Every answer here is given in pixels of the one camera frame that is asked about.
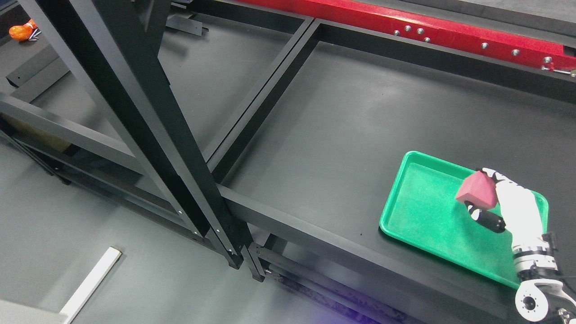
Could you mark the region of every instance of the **white strip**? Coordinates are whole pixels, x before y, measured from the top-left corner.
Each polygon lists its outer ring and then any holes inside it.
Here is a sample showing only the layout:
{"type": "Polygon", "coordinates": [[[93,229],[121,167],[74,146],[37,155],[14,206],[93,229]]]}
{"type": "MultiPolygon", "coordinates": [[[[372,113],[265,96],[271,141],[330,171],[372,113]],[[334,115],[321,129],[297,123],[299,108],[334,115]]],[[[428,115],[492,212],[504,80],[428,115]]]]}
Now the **white strip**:
{"type": "Polygon", "coordinates": [[[86,279],[80,284],[66,305],[62,307],[60,314],[66,315],[67,318],[63,324],[69,324],[84,306],[86,301],[92,296],[102,279],[108,274],[114,263],[120,258],[122,252],[109,247],[106,253],[100,258],[92,271],[86,276],[86,279]]]}

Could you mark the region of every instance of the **gray floor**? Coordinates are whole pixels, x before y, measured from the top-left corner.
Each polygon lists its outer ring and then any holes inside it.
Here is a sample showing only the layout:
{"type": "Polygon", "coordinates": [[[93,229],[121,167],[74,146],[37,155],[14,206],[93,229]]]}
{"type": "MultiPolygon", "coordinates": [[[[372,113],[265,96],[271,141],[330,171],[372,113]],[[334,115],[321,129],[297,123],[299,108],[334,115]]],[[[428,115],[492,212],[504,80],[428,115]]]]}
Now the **gray floor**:
{"type": "Polygon", "coordinates": [[[58,312],[108,246],[120,261],[74,323],[349,323],[0,142],[0,299],[58,312]]]}

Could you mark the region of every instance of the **green tray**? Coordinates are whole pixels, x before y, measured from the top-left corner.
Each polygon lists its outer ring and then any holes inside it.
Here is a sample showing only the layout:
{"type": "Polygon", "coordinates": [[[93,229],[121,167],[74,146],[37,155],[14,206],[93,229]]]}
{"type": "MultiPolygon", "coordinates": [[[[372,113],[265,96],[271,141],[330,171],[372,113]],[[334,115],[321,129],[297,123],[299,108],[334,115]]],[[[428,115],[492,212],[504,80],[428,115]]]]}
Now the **green tray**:
{"type": "MultiPolygon", "coordinates": [[[[464,178],[474,171],[424,153],[406,153],[380,218],[380,228],[448,261],[518,288],[510,232],[494,233],[474,222],[455,200],[464,178]]],[[[548,201],[534,192],[542,226],[548,226],[548,201]]],[[[492,212],[500,215],[500,206],[492,212]]]]}

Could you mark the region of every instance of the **orange object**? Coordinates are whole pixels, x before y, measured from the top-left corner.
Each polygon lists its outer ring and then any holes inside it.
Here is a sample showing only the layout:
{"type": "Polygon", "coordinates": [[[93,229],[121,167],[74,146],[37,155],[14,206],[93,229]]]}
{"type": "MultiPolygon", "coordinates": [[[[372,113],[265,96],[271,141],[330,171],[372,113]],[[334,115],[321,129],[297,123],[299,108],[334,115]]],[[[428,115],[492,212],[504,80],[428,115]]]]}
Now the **orange object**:
{"type": "Polygon", "coordinates": [[[32,33],[36,28],[38,28],[38,26],[36,26],[36,23],[30,19],[24,25],[12,26],[8,33],[13,39],[16,39],[19,42],[24,42],[25,40],[28,40],[30,36],[32,36],[32,33]]]}

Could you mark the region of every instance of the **pink sponge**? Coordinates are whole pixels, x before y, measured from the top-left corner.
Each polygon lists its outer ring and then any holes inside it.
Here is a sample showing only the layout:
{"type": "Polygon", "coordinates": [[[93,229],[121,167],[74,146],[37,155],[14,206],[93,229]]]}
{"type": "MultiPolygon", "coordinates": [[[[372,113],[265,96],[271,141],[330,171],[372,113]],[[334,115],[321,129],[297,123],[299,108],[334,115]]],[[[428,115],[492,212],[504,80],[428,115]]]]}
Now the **pink sponge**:
{"type": "Polygon", "coordinates": [[[496,185],[486,174],[476,171],[464,179],[456,200],[462,203],[469,201],[481,209],[492,209],[498,202],[496,185]]]}

